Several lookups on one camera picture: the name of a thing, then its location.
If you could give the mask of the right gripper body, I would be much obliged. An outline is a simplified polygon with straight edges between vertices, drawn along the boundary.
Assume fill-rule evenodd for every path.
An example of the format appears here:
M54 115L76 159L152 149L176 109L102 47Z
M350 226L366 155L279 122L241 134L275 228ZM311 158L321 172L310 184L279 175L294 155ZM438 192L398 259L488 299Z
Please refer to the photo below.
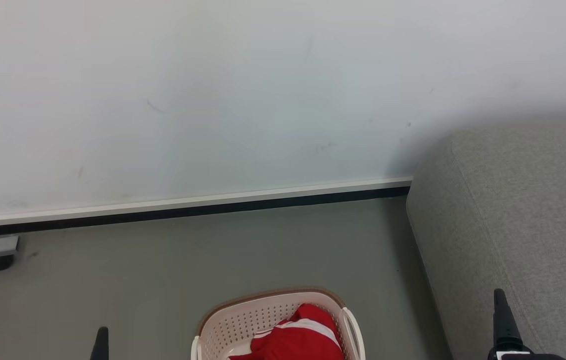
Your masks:
M532 353L529 351L491 351L488 355L489 360L566 360L556 354Z

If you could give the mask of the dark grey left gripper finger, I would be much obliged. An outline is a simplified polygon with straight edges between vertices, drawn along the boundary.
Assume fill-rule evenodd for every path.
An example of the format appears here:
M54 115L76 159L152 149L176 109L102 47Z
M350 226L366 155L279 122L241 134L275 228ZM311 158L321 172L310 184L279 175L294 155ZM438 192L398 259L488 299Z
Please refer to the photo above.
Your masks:
M98 328L89 359L109 360L109 330L106 326Z

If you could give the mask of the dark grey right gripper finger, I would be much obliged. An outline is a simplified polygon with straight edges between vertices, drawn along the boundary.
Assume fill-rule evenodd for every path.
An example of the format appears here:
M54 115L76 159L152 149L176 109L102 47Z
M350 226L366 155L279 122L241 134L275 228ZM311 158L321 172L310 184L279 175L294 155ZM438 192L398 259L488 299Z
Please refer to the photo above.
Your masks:
M494 291L493 351L523 351L523 340L503 289Z

